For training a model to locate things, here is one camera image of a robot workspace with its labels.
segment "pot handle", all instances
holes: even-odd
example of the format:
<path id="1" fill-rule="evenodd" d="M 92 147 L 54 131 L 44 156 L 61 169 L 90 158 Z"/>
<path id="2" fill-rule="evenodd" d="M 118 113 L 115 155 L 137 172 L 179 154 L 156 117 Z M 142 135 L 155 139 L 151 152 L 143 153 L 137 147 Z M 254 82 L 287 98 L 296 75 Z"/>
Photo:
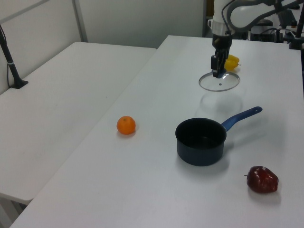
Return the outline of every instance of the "pot handle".
<path id="1" fill-rule="evenodd" d="M 236 114 L 232 117 L 230 117 L 229 119 L 227 119 L 226 121 L 224 121 L 222 123 L 222 126 L 226 129 L 226 132 L 230 130 L 230 128 L 237 123 L 240 120 L 244 120 L 252 115 L 258 114 L 262 111 L 263 109 L 259 106 L 251 108 L 247 111 L 244 111 L 242 113 Z"/>

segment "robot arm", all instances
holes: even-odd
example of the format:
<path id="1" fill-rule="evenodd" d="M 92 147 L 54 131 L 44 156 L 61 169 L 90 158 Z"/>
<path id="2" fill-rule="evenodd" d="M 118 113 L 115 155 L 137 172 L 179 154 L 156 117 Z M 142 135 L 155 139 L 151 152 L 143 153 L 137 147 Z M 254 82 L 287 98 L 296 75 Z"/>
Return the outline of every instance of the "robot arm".
<path id="1" fill-rule="evenodd" d="M 304 0 L 215 0 L 211 25 L 212 45 L 216 50 L 211 57 L 213 76 L 221 78 L 226 72 L 224 64 L 235 31 L 248 31 L 260 19 L 303 2 Z"/>

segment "white wall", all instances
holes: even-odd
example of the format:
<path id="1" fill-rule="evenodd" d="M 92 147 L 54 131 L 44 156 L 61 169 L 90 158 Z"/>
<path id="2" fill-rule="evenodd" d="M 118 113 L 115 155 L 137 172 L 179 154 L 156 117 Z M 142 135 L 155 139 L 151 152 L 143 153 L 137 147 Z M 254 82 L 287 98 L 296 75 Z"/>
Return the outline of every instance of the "white wall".
<path id="1" fill-rule="evenodd" d="M 4 22 L 2 28 L 21 78 L 80 41 L 72 0 L 49 0 Z M 7 89 L 6 59 L 0 49 L 0 94 Z"/>
<path id="2" fill-rule="evenodd" d="M 204 1 L 76 0 L 76 3 L 89 42 L 158 48 L 168 35 L 202 37 Z"/>

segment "glass lid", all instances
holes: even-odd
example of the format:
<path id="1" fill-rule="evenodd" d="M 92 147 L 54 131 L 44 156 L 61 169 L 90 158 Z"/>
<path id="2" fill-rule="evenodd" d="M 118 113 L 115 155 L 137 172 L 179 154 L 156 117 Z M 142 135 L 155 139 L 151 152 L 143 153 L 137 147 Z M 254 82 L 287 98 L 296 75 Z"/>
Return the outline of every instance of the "glass lid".
<path id="1" fill-rule="evenodd" d="M 229 71 L 221 78 L 216 78 L 212 72 L 209 72 L 200 78 L 199 85 L 209 91 L 221 92 L 236 87 L 239 81 L 239 76 Z"/>

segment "black stand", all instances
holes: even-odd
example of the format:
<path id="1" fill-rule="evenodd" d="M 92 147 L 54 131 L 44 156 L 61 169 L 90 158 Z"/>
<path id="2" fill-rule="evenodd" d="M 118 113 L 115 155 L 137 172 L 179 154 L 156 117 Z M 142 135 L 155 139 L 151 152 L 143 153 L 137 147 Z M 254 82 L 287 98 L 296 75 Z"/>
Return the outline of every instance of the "black stand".
<path id="1" fill-rule="evenodd" d="M 299 19 L 298 28 L 295 33 L 295 37 L 289 43 L 289 49 L 302 50 L 303 40 L 301 39 L 301 34 L 303 30 L 303 25 L 304 25 L 304 7 L 302 8 L 301 11 L 301 16 Z"/>
<path id="2" fill-rule="evenodd" d="M 19 77 L 18 71 L 16 69 L 16 66 L 14 64 L 13 58 L 10 55 L 10 51 L 8 48 L 8 45 L 6 43 L 6 39 L 4 37 L 4 34 L 2 33 L 2 31 L 0 31 L 0 45 L 2 48 L 2 51 L 4 53 L 4 56 L 6 58 L 6 61 L 10 67 L 10 71 L 13 74 L 14 80 L 15 80 L 15 84 L 12 85 L 12 88 L 15 89 L 20 89 L 23 86 L 25 86 L 28 82 L 27 81 L 22 81 L 21 78 Z"/>

